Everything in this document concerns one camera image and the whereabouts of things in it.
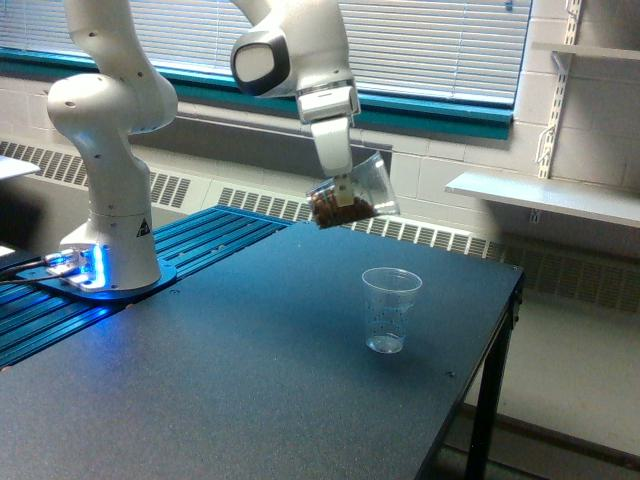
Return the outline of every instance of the blue led light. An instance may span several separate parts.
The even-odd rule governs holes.
[[[107,283],[107,275],[105,272],[106,269],[105,269],[104,255],[100,245],[94,245],[92,253],[93,253],[93,273],[95,275],[93,286],[95,288],[102,288]]]

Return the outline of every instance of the table leg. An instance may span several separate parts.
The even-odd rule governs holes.
[[[513,329],[514,305],[509,308],[506,315],[507,318],[498,333],[498,338],[491,346],[491,350],[484,362],[465,480],[484,479],[487,467],[493,423],[498,410],[502,377],[507,361],[511,330]]]

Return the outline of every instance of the window blind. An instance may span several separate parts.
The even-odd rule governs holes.
[[[342,0],[358,87],[512,105],[531,1]],[[131,0],[131,7],[159,66],[230,74],[233,44],[250,28],[228,0]],[[62,0],[0,0],[0,45],[82,55]]]

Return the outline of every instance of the empty plastic cup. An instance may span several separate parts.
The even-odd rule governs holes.
[[[372,268],[362,274],[365,286],[367,346],[379,353],[404,347],[407,324],[422,280],[399,268]]]

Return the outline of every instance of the radiator vent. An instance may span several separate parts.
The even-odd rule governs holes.
[[[306,202],[272,194],[224,188],[219,203],[292,221],[311,219]],[[557,250],[538,246],[504,245],[455,229],[395,217],[359,221],[345,228],[519,265],[525,270],[529,289],[629,313],[640,310],[638,269],[598,263],[593,258],[574,258],[568,252],[559,254]]]
[[[0,142],[0,155],[37,165],[40,171],[36,177],[84,189],[88,186],[87,171],[78,156],[13,142]],[[152,204],[176,209],[182,207],[191,180],[151,171],[150,181]]]

